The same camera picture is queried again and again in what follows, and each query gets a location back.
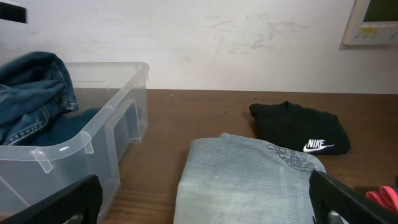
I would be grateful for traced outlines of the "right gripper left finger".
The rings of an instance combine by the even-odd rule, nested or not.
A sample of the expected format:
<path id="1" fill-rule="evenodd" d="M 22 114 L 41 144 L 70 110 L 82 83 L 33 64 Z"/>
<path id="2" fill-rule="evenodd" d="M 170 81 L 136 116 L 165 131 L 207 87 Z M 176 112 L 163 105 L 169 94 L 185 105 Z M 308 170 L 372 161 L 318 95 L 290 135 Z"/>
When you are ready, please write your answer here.
<path id="1" fill-rule="evenodd" d="M 97 175 L 88 175 L 36 204 L 2 220 L 2 224 L 96 224 L 103 189 Z"/>

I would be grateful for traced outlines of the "blue denim jeans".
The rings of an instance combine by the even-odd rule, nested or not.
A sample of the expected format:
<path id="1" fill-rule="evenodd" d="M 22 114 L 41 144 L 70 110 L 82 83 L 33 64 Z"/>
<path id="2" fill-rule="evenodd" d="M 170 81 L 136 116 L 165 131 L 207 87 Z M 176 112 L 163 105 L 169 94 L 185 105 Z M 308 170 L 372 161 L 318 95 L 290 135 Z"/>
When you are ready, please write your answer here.
<path id="1" fill-rule="evenodd" d="M 36 137 L 78 101 L 64 62 L 50 52 L 31 52 L 1 66 L 1 144 Z"/>

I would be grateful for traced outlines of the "dark teal shirt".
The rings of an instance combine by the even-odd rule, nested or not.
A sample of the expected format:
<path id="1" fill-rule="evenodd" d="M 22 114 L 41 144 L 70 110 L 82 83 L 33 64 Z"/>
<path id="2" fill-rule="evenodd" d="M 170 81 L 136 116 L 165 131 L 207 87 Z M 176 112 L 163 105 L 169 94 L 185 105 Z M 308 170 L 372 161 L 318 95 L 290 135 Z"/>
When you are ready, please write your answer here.
<path id="1" fill-rule="evenodd" d="M 101 108 L 90 108 L 74 116 L 59 116 L 36 137 L 28 141 L 29 146 L 53 146 L 76 136 Z"/>

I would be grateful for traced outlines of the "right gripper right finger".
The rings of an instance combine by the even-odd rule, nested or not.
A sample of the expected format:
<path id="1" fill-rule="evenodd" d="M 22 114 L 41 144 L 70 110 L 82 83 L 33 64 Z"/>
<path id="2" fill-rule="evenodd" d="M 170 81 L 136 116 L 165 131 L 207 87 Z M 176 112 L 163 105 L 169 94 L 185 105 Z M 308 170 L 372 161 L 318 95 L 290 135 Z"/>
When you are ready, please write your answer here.
<path id="1" fill-rule="evenodd" d="M 316 224 L 397 224 L 397 214 L 370 201 L 332 176 L 313 170 L 309 195 Z"/>

